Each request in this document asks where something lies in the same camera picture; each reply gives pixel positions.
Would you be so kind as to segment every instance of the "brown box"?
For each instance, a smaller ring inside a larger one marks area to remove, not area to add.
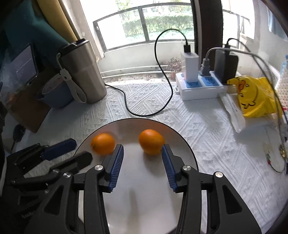
[[[7,103],[8,112],[26,129],[37,132],[51,107],[35,98],[37,92],[50,80],[57,71],[46,67],[24,90],[10,98]]]

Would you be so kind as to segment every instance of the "black power adapter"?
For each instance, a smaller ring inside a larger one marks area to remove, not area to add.
[[[222,84],[226,84],[227,80],[235,77],[239,58],[230,51],[216,50],[214,74]]]

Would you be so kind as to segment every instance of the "plate rim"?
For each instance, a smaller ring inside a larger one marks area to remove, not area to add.
[[[153,120],[153,119],[134,118],[134,117],[133,117],[133,118],[123,118],[123,119],[114,120],[114,121],[112,121],[112,122],[109,122],[109,123],[101,126],[100,128],[103,128],[104,126],[106,126],[106,125],[108,125],[108,124],[111,124],[111,123],[114,123],[114,122],[117,122],[117,121],[120,121],[120,120],[127,120],[127,119],[145,119],[145,120],[149,120],[149,121],[158,122],[158,123],[160,123],[160,124],[165,125],[166,127],[170,128],[170,129],[172,129],[172,130],[173,130],[174,132],[176,132],[176,133],[185,141],[185,143],[188,145],[188,147],[189,147],[189,149],[191,150],[191,153],[192,153],[192,155],[193,155],[193,157],[194,157],[194,160],[195,160],[195,163],[196,163],[196,167],[197,167],[197,171],[199,172],[199,167],[198,167],[197,159],[196,159],[196,157],[195,157],[195,154],[194,154],[192,148],[191,148],[190,145],[188,144],[188,142],[184,139],[184,137],[183,137],[180,133],[178,133],[175,129],[171,128],[170,126],[166,125],[165,123],[161,123],[161,122],[159,122],[159,121],[157,121],[157,120]],[[86,141],[86,139],[87,139],[88,137],[90,137],[94,132],[98,131],[100,128],[97,128],[95,131],[93,131],[91,134],[89,134],[89,136],[87,136],[87,137],[84,139],[84,141]],[[84,141],[77,147],[74,155],[76,154],[77,150],[81,147],[81,145],[84,143]]]

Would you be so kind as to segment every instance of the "silver screw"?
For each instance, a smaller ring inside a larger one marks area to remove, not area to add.
[[[64,178],[69,178],[71,176],[71,173],[70,172],[65,172],[64,174],[63,174],[63,177]]]
[[[215,176],[217,176],[218,178],[221,178],[221,177],[223,177],[223,174],[222,174],[222,172],[217,171],[215,173]]]
[[[191,170],[191,167],[189,165],[184,165],[183,166],[183,170],[185,171],[190,171]]]
[[[59,173],[60,170],[59,169],[53,169],[52,172]]]
[[[102,165],[96,165],[96,166],[94,167],[94,169],[95,169],[96,171],[101,171],[101,170],[103,169],[103,166],[102,166]]]

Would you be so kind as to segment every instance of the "white textured tablecloth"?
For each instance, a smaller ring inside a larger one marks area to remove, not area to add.
[[[159,110],[170,95],[166,83],[117,87],[127,93],[128,106],[139,114]],[[99,127],[131,117],[134,116],[125,109],[122,93],[108,88],[107,96],[93,105],[73,102],[61,110],[51,110],[39,131],[26,134],[17,150],[35,143],[53,145],[70,137],[80,145]],[[288,176],[274,172],[263,151],[263,143],[272,144],[276,154],[271,156],[271,161],[275,167],[283,167],[281,161],[277,164],[279,142],[273,129],[257,127],[238,134],[233,130],[220,99],[182,101],[176,94],[165,110],[151,119],[165,123],[186,139],[196,156],[200,172],[223,172],[251,210],[262,233],[270,228],[288,199]],[[51,162],[42,162],[26,177],[45,174],[51,165],[73,154],[70,152]],[[206,202],[203,202],[202,212],[205,230]]]

